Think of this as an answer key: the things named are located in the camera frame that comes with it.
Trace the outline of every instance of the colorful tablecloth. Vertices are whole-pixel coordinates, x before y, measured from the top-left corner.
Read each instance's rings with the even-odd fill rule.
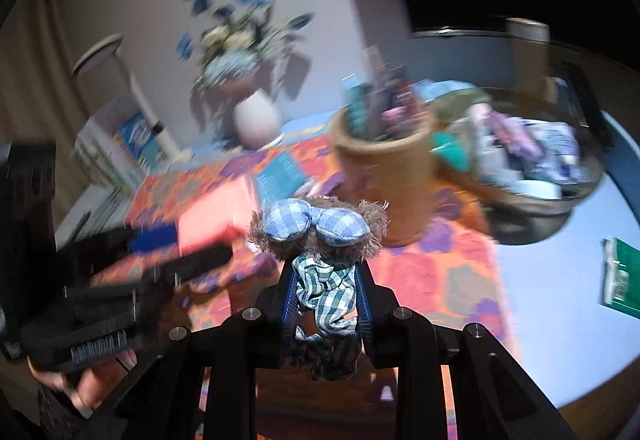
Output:
[[[338,188],[342,175],[326,136],[288,148],[302,170],[321,183],[321,194]],[[151,176],[139,190],[127,220],[139,226],[174,221],[202,195],[227,179],[248,171],[260,172],[282,150],[257,151],[193,171]],[[384,249],[379,257],[370,260],[377,284],[391,287],[401,305],[424,314],[434,324],[460,329],[468,322],[481,322],[505,346],[512,347],[506,325],[508,316],[500,303],[495,244],[485,234],[487,223],[478,200],[445,181],[437,182],[434,196],[434,215],[422,239],[407,247]],[[105,271],[96,282],[112,283],[139,276],[149,265],[176,254],[175,249],[169,248],[146,257],[127,258]],[[279,268],[270,254],[254,255],[243,242],[235,243],[229,266],[182,287],[174,307],[165,316],[166,325],[190,324],[193,330],[219,325],[232,312],[251,306],[263,287],[277,283]],[[353,430],[344,425],[347,423],[359,424],[358,430],[366,430],[368,438],[378,438],[385,428],[392,427],[395,374],[392,370],[375,370],[366,356],[361,356],[357,374],[338,383],[339,388],[336,383],[311,382],[308,373],[300,370],[258,371],[258,417],[262,428],[258,429],[267,437],[288,438],[290,428],[283,426],[285,418],[292,424],[303,419],[306,438],[316,438],[310,429],[315,421],[320,421],[322,428],[328,427],[328,417],[342,422],[332,438],[353,438]],[[454,437],[450,382],[446,370],[444,373]],[[372,421],[376,425],[369,431],[366,424]],[[299,434],[291,437],[301,438]]]

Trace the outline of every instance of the wooden cup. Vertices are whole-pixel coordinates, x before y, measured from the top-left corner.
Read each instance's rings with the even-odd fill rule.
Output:
[[[382,242],[388,247],[415,242],[431,219],[436,172],[431,128],[432,117],[426,113],[413,135],[376,143],[351,137],[346,109],[329,122],[329,141],[344,173],[347,201],[388,202],[389,227]]]

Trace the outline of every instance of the blue gingham bow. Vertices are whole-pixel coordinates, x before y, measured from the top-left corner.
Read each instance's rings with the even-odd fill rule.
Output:
[[[369,226],[356,211],[321,209],[297,198],[277,201],[262,219],[262,229],[277,242],[299,238],[311,225],[326,243],[335,247],[351,245],[369,233]]]

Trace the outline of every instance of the gingham fabric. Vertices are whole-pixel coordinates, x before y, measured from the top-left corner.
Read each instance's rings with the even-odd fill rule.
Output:
[[[292,262],[298,274],[300,306],[314,310],[319,333],[307,337],[296,327],[289,363],[309,368],[314,380],[338,380],[353,375],[362,350],[358,319],[344,316],[356,306],[355,266],[329,265],[301,255]]]
[[[297,198],[277,201],[262,219],[262,229],[277,242],[299,238],[311,225],[326,243],[336,247],[351,245],[369,233],[369,226],[356,211],[321,209]]]

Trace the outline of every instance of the lid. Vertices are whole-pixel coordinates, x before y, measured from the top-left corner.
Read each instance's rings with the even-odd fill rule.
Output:
[[[549,26],[526,18],[507,18],[507,32],[530,42],[549,42]]]

